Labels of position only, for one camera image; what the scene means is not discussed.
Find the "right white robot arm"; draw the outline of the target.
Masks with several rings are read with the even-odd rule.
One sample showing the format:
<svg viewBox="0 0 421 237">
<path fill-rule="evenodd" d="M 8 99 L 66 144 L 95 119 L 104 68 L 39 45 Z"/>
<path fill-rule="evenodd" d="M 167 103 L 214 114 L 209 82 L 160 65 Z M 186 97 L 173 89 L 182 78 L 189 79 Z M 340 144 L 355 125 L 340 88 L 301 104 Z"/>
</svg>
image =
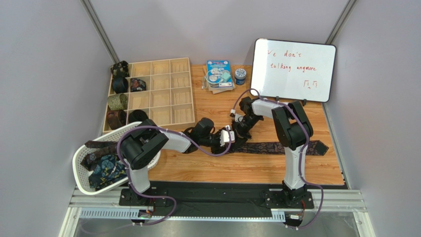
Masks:
<svg viewBox="0 0 421 237">
<path fill-rule="evenodd" d="M 284 147 L 286 173 L 282 181 L 281 199 L 284 205 L 293 207 L 303 203 L 307 194 L 307 184 L 303 176 L 303 161 L 313 128 L 298 101 L 288 104 L 263 99 L 245 97 L 240 101 L 244 115 L 237 115 L 231 109 L 232 128 L 235 143 L 231 151 L 236 151 L 251 139 L 250 130 L 265 117 L 273 119 L 280 144 Z"/>
</svg>

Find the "dark blue paisley tie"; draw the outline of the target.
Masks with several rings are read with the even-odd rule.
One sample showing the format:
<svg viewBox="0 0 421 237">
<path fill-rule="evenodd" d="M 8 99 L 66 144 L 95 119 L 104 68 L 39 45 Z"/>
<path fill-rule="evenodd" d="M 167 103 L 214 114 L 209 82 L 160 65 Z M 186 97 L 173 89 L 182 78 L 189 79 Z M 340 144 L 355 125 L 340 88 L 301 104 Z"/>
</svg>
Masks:
<svg viewBox="0 0 421 237">
<path fill-rule="evenodd" d="M 307 156 L 324 156 L 329 147 L 320 140 L 310 141 L 307 146 Z M 231 149 L 229 153 L 262 154 L 262 155 L 284 155 L 285 148 L 279 142 L 250 142 L 238 148 Z"/>
</svg>

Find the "rolled dark floral tie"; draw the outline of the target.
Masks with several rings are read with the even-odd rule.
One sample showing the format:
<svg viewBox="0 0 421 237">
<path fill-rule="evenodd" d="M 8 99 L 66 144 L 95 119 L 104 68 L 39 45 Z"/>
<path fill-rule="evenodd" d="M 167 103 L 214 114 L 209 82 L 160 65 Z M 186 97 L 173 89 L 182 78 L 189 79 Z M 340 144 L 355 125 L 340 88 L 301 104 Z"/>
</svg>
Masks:
<svg viewBox="0 0 421 237">
<path fill-rule="evenodd" d="M 127 78 L 130 76 L 129 63 L 127 61 L 118 62 L 110 67 L 113 78 Z"/>
</svg>

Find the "dark brown tie in basket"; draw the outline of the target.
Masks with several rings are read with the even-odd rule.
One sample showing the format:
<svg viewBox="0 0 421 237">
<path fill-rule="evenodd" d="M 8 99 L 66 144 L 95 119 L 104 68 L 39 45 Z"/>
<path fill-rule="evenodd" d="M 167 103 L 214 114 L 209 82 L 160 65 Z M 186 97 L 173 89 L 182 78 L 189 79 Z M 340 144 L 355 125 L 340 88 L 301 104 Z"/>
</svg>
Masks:
<svg viewBox="0 0 421 237">
<path fill-rule="evenodd" d="M 117 142 L 115 141 L 87 141 L 84 144 L 87 148 L 96 149 L 84 156 L 80 164 L 88 171 L 93 171 L 100 159 L 106 155 L 117 153 Z"/>
</svg>

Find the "small blue round tin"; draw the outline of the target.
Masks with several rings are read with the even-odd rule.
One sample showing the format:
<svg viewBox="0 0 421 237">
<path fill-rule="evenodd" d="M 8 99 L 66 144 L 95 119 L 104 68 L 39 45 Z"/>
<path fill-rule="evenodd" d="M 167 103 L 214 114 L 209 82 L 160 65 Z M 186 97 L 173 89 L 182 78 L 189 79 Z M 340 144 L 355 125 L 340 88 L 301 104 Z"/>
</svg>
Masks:
<svg viewBox="0 0 421 237">
<path fill-rule="evenodd" d="M 243 68 L 238 68 L 234 72 L 236 85 L 243 85 L 247 77 L 247 71 Z"/>
</svg>

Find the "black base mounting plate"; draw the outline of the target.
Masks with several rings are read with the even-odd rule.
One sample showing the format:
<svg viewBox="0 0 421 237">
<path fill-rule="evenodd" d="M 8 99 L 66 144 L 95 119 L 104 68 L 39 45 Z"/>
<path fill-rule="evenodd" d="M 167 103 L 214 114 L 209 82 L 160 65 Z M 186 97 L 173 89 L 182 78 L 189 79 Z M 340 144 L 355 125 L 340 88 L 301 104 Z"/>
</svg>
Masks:
<svg viewBox="0 0 421 237">
<path fill-rule="evenodd" d="M 312 210 L 307 191 L 303 203 L 293 207 L 281 199 L 282 184 L 235 184 L 152 181 L 143 196 L 131 188 L 121 190 L 119 205 L 153 209 L 154 216 L 270 217 L 272 209 Z"/>
</svg>

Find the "rolled black tie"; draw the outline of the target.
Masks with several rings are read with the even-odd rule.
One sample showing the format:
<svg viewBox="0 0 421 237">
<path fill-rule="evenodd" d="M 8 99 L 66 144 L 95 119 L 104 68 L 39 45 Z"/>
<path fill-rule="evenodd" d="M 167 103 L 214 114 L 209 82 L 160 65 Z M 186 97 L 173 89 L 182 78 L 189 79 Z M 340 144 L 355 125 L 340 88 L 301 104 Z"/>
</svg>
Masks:
<svg viewBox="0 0 421 237">
<path fill-rule="evenodd" d="M 129 113 L 128 115 L 128 124 L 133 123 L 133 122 L 143 122 L 145 120 L 147 120 L 149 118 L 149 116 L 147 115 L 147 113 L 143 110 L 133 110 L 132 112 Z"/>
</svg>

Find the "blue floral tie in basket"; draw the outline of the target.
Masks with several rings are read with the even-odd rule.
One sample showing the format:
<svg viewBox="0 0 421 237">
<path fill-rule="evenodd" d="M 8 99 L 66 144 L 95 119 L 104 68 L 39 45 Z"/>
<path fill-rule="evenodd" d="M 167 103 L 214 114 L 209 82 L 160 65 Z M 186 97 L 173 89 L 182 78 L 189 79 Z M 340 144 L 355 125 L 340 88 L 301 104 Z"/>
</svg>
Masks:
<svg viewBox="0 0 421 237">
<path fill-rule="evenodd" d="M 88 178 L 89 185 L 99 191 L 127 177 L 126 167 L 117 155 L 103 156 Z"/>
</svg>

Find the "rolled navy tie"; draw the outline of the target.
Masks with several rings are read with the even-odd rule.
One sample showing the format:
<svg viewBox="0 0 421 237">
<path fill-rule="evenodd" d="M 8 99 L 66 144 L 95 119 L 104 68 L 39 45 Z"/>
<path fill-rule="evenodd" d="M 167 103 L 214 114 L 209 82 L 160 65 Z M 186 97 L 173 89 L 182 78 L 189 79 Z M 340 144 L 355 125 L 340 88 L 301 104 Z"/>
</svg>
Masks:
<svg viewBox="0 0 421 237">
<path fill-rule="evenodd" d="M 113 78 L 111 87 L 116 94 L 127 93 L 129 85 L 126 78 Z"/>
</svg>

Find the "rolled brown tie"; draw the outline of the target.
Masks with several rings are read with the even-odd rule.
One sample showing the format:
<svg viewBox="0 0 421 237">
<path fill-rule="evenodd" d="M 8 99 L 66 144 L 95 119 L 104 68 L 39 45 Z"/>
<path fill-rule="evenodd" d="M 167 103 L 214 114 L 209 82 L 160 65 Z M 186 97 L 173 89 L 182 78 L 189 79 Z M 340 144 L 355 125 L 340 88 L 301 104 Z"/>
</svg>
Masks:
<svg viewBox="0 0 421 237">
<path fill-rule="evenodd" d="M 106 113 L 106 121 L 111 130 L 126 125 L 126 112 L 124 110 L 110 110 Z"/>
</svg>

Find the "wooden compartment tray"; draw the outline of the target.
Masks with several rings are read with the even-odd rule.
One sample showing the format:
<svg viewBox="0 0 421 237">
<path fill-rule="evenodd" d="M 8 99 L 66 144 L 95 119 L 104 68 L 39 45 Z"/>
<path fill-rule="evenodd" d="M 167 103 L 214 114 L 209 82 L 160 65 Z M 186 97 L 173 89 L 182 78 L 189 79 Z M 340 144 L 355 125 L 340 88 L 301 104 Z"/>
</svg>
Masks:
<svg viewBox="0 0 421 237">
<path fill-rule="evenodd" d="M 174 58 L 134 62 L 128 66 L 128 108 L 126 116 L 133 110 L 143 110 L 157 125 L 184 129 L 195 121 L 195 106 L 192 88 L 190 59 Z M 140 78 L 147 83 L 147 90 L 130 91 L 130 79 Z M 116 94 L 111 87 L 108 96 Z"/>
</svg>

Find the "rolled dark patterned tie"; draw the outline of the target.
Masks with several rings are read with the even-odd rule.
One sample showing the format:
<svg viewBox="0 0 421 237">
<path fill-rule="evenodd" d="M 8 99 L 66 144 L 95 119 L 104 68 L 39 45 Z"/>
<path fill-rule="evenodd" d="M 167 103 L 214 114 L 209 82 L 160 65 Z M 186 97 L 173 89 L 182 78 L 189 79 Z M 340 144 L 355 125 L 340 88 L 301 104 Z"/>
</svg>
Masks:
<svg viewBox="0 0 421 237">
<path fill-rule="evenodd" d="M 131 78 L 130 79 L 130 91 L 131 92 L 141 92 L 147 90 L 146 81 L 140 78 Z"/>
</svg>

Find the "white whiteboard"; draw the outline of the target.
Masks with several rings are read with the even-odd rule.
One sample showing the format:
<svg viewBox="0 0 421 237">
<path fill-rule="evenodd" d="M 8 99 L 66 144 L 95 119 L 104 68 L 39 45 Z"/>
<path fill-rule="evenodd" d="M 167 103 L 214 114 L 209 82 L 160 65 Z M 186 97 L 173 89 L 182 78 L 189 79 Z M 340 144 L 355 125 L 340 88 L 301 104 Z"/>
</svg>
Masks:
<svg viewBox="0 0 421 237">
<path fill-rule="evenodd" d="M 336 55 L 337 48 L 332 44 L 257 39 L 251 94 L 326 103 Z"/>
</svg>

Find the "aluminium frame rail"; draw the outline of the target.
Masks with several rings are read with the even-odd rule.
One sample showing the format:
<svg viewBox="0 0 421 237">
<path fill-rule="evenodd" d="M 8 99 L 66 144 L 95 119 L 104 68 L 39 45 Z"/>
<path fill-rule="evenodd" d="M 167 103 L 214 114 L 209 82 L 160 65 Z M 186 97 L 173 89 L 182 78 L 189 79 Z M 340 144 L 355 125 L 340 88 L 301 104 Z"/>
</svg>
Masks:
<svg viewBox="0 0 421 237">
<path fill-rule="evenodd" d="M 373 237 L 359 190 L 311 187 L 305 200 L 282 204 L 279 185 L 154 182 L 148 197 L 127 187 L 73 192 L 60 236 Z"/>
</svg>

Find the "rolled olive green tie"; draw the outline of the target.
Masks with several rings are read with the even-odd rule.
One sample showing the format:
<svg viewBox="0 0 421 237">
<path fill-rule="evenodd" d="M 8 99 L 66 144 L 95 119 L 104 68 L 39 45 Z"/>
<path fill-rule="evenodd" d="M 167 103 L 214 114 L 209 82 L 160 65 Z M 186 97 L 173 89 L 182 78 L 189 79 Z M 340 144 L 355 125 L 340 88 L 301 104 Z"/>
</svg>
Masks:
<svg viewBox="0 0 421 237">
<path fill-rule="evenodd" d="M 110 95 L 107 104 L 110 110 L 127 110 L 128 96 L 124 93 Z"/>
</svg>

